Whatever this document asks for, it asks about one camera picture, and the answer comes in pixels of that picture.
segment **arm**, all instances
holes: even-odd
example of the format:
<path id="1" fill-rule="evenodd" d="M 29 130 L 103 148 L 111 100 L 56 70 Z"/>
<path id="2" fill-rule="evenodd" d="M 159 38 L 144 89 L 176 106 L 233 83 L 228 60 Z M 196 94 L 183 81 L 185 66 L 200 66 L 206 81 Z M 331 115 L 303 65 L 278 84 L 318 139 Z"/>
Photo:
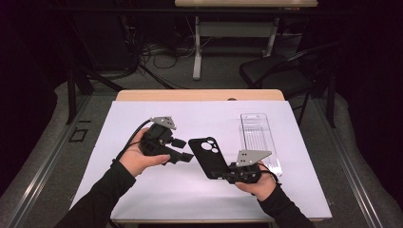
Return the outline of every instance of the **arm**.
<path id="1" fill-rule="evenodd" d="M 142 129 L 132 140 L 119 159 L 114 161 L 104 176 L 83 196 L 55 227 L 106 227 L 119 198 L 133 186 L 135 177 L 147 167 L 166 163 L 168 155 L 147 157 L 140 151 L 139 142 L 147 128 Z"/>
<path id="2" fill-rule="evenodd" d="M 259 167 L 260 170 L 266 169 L 263 165 Z M 236 186 L 244 192 L 254 194 L 258 198 L 261 209 L 275 219 L 279 227 L 315 227 L 290 201 L 270 174 L 262 173 L 257 183 L 237 182 Z"/>

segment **person's left hand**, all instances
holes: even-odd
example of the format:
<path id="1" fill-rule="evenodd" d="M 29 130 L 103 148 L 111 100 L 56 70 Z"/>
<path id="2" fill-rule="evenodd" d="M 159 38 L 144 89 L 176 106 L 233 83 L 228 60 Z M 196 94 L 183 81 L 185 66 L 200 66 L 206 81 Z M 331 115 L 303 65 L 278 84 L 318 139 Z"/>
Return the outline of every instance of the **person's left hand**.
<path id="1" fill-rule="evenodd" d="M 149 166 L 154 166 L 158 164 L 163 164 L 168 162 L 170 159 L 169 155 L 157 155 L 157 156 L 145 156 L 139 148 L 139 141 L 142 139 L 143 134 L 148 130 L 148 128 L 143 128 L 139 133 L 134 136 L 130 143 L 132 144 L 127 148 L 119 162 L 127 169 L 127 171 L 136 177 Z"/>

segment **metal bracket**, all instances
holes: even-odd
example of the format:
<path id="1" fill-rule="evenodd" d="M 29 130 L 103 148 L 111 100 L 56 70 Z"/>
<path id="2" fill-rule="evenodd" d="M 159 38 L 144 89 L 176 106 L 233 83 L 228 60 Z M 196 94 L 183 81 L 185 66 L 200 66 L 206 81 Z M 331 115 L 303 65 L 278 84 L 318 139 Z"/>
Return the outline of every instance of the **metal bracket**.
<path id="1" fill-rule="evenodd" d="M 151 117 L 149 121 L 151 121 L 154 124 L 158 124 L 167 127 L 169 129 L 176 130 L 176 125 L 174 124 L 174 121 L 172 120 L 171 117 Z"/>
<path id="2" fill-rule="evenodd" d="M 237 167 L 252 165 L 272 154 L 268 150 L 240 150 L 237 158 Z"/>

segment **black sleeve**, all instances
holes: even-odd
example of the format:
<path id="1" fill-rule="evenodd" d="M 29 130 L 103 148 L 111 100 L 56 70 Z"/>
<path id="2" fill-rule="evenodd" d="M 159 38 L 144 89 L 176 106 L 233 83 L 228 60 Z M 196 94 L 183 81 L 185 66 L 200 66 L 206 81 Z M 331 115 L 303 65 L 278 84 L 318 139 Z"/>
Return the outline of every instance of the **black sleeve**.
<path id="1" fill-rule="evenodd" d="M 115 161 L 55 227 L 106 227 L 119 198 L 135 181 L 125 167 Z"/>
<path id="2" fill-rule="evenodd" d="M 287 228 L 306 228 L 315 227 L 299 210 L 296 205 L 290 201 L 279 185 L 276 186 L 273 193 L 264 201 L 259 201 L 261 209 L 275 219 L 279 227 Z"/>

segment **chair leg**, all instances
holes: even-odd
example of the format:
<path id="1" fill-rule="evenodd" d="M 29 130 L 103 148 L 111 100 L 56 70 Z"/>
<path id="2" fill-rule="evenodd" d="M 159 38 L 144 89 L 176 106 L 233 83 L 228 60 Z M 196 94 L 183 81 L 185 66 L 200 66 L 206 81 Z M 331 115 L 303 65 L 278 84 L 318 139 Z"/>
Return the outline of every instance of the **chair leg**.
<path id="1" fill-rule="evenodd" d="M 310 95 L 310 93 L 305 94 L 305 98 L 303 100 L 301 112 L 299 113 L 299 118 L 298 118 L 298 121 L 297 121 L 298 125 L 301 125 L 301 123 L 302 123 L 302 117 L 303 117 L 303 113 L 305 112 L 306 105 L 308 104 L 309 95 Z"/>

